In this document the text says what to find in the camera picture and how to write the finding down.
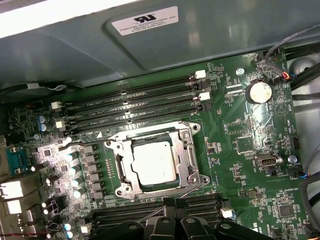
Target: metal panel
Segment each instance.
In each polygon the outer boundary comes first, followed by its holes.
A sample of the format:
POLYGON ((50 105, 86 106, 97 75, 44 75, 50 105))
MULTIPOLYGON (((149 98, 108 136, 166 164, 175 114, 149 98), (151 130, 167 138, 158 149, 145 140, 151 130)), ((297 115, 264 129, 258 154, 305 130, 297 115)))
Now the metal panel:
POLYGON ((317 23, 318 0, 143 0, 0 39, 0 82, 92 86, 261 49, 317 23), (179 22, 121 36, 113 21, 177 6, 179 22))

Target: green circuit board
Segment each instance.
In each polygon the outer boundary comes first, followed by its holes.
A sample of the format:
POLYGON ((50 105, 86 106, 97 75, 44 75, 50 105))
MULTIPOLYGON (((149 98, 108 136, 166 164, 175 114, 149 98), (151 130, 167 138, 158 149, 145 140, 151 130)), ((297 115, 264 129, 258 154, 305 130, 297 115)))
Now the green circuit board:
MULTIPOLYGON (((290 84, 270 84, 272 88, 271 99, 262 104, 252 104, 247 100, 246 88, 256 80, 268 80, 277 77, 264 61, 259 60, 259 52, 232 56, 224 59, 212 60, 192 66, 177 68, 146 76, 125 79, 105 85, 91 87, 65 95, 57 95, 36 102, 25 103, 24 106, 9 110, 9 116, 17 119, 18 128, 13 132, 23 135, 24 141, 20 145, 26 149, 33 161, 44 162, 54 167, 62 175, 60 191, 62 194, 71 194, 71 176, 60 172, 60 168, 68 165, 58 155, 59 137, 54 131, 42 133, 38 129, 37 117, 39 115, 52 116, 49 106, 52 102, 61 101, 68 103, 85 98, 92 98, 102 94, 118 92, 121 89, 134 89, 151 84, 160 84, 171 79, 181 78, 196 71, 205 70, 209 80, 210 110, 193 111, 192 113, 179 113, 181 109, 191 106, 189 103, 172 104, 161 111, 170 114, 161 115, 160 118, 142 119, 132 122, 130 128, 141 128, 160 123, 173 121, 186 121, 198 123, 201 131, 193 136, 198 161, 199 172, 210 177, 210 184, 196 190, 190 196, 200 196, 207 193, 221 193, 230 200, 235 211, 235 222, 254 229, 265 235, 271 235, 271 229, 278 228, 286 231, 288 239, 305 239, 303 223, 308 221, 308 216, 300 200, 298 187, 301 179, 292 176, 289 171, 301 165, 300 151, 294 147, 292 140, 297 139, 295 114, 293 109, 290 84), (242 68, 244 74, 237 75, 236 70, 242 68), (38 153, 32 154, 31 148, 37 147, 38 153), (50 150, 50 156, 45 156, 44 151, 50 150), (278 154, 284 160, 275 167, 266 167, 259 164, 256 156, 278 154), (296 156, 297 163, 289 163, 289 156, 296 156)), ((273 55, 272 61, 282 68, 286 68, 284 52, 273 55)), ((186 85, 177 85, 176 92, 184 89, 186 85)), ((140 117, 144 112, 134 113, 133 117, 140 117)), ((128 124, 115 125, 115 127, 99 127, 92 124, 92 129, 77 135, 83 142, 107 139, 111 135, 128 128, 128 124)), ((88 193, 82 199, 68 198, 68 207, 61 213, 64 221, 71 217, 84 217, 93 209, 108 208, 113 206, 131 205, 130 200, 115 196, 115 188, 120 185, 116 160, 112 150, 103 143, 98 144, 96 153, 99 156, 101 171, 103 172, 104 199, 94 199, 88 193), (75 210, 74 204, 81 208, 75 210)), ((44 170, 41 175, 46 178, 53 174, 52 168, 44 170)), ((45 199, 52 194, 57 185, 49 189, 40 190, 45 199)), ((144 199, 142 203, 154 202, 159 199, 144 199)))

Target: screw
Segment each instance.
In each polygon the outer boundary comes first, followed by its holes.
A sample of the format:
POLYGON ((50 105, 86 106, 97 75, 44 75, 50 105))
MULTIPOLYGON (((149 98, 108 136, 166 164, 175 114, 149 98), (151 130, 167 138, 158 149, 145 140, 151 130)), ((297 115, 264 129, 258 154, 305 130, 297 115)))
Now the screw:
POLYGON ((191 176, 189 181, 190 183, 195 184, 197 182, 197 178, 195 176, 191 176))
POLYGON ((231 226, 229 224, 226 224, 226 223, 221 224, 221 227, 223 229, 230 229, 231 228, 231 226))
POLYGON ((283 164, 283 163, 284 163, 284 159, 283 159, 282 157, 279 157, 279 158, 276 160, 276 162, 277 162, 278 164, 283 164))
POLYGON ((295 164, 296 162, 298 162, 298 158, 297 158, 295 155, 290 155, 290 156, 288 157, 288 162, 289 162, 290 164, 295 164))
POLYGON ((188 224, 194 224, 194 223, 196 222, 196 220, 194 220, 193 218, 188 218, 188 219, 186 220, 186 222, 187 222, 188 224))
POLYGON ((39 139, 40 139, 40 135, 39 135, 39 134, 35 134, 35 135, 33 136, 33 138, 34 138, 34 140, 39 140, 39 139))
POLYGON ((183 131, 183 132, 181 133, 181 138, 182 138, 183 140, 188 139, 188 138, 189 138, 189 133, 188 133, 187 131, 183 131))
POLYGON ((129 225, 129 229, 131 229, 131 230, 133 230, 133 229, 136 229, 137 228, 137 226, 136 225, 129 225))
POLYGON ((245 74, 245 70, 243 68, 238 68, 235 71, 235 74, 237 74, 238 76, 243 76, 245 74))

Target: chip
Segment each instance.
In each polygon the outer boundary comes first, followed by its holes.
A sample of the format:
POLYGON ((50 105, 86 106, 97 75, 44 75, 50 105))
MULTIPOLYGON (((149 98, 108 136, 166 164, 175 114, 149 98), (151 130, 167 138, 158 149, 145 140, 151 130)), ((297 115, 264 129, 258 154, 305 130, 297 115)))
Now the chip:
POLYGON ((247 192, 247 194, 248 194, 249 198, 252 198, 252 199, 257 196, 256 190, 249 190, 249 191, 247 192))
POLYGON ((68 171, 68 167, 67 166, 61 166, 61 172, 66 172, 68 171))
POLYGON ((80 210, 80 209, 81 209, 80 204, 79 204, 79 203, 74 204, 74 205, 73 205, 73 209, 74 209, 74 210, 80 210))
POLYGON ((50 150, 45 150, 44 152, 44 156, 49 157, 51 155, 50 150))
POLYGON ((280 217, 291 217, 294 214, 294 210, 291 205, 279 206, 280 217))

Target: gray cable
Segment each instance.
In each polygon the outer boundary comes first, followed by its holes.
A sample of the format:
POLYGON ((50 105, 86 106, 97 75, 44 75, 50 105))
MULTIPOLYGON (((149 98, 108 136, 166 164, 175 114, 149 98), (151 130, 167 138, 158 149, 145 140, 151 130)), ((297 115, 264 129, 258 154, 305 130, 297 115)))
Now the gray cable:
POLYGON ((311 156, 308 158, 308 160, 304 164, 303 172, 305 174, 308 173, 308 170, 309 170, 311 164, 313 163, 313 161, 315 160, 316 156, 318 155, 318 153, 320 153, 320 144, 313 150, 311 156))
POLYGON ((320 27, 320 23, 314 24, 314 25, 309 26, 309 27, 306 27, 306 28, 304 28, 304 29, 302 29, 302 30, 300 30, 300 31, 298 31, 298 32, 290 35, 290 36, 287 36, 285 39, 283 39, 282 41, 278 42, 278 43, 275 44, 273 47, 271 47, 270 50, 266 53, 265 58, 264 58, 264 59, 265 59, 265 63, 266 63, 268 66, 270 66, 273 70, 275 70, 275 71, 279 72, 280 74, 282 74, 284 71, 283 71, 280 67, 274 65, 273 63, 271 63, 271 62, 269 61, 269 58, 270 58, 271 53, 272 53, 274 50, 278 49, 278 48, 279 48, 280 46, 282 46, 283 44, 291 41, 292 39, 295 39, 296 37, 298 37, 298 36, 300 36, 300 35, 302 35, 302 34, 305 34, 305 33, 309 32, 309 31, 311 31, 311 30, 313 30, 313 29, 319 28, 319 27, 320 27))

